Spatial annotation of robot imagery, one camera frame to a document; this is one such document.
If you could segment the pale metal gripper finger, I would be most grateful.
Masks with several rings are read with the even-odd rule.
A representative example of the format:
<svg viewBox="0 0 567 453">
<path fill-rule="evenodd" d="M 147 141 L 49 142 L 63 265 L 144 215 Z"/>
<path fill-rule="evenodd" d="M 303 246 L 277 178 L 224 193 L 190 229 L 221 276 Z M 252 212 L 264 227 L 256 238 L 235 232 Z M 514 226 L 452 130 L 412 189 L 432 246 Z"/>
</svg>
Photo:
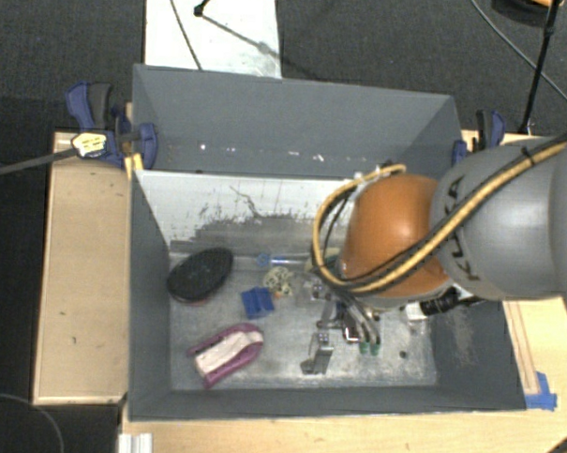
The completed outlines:
<svg viewBox="0 0 567 453">
<path fill-rule="evenodd" d="M 297 307 L 313 309 L 322 303 L 325 288 L 317 276 L 303 272 L 297 275 L 295 282 L 294 301 Z"/>
<path fill-rule="evenodd" d="M 324 332 L 313 334 L 309 345 L 309 356 L 301 364 L 304 375 L 325 375 L 335 347 L 330 341 L 330 335 Z"/>
</svg>

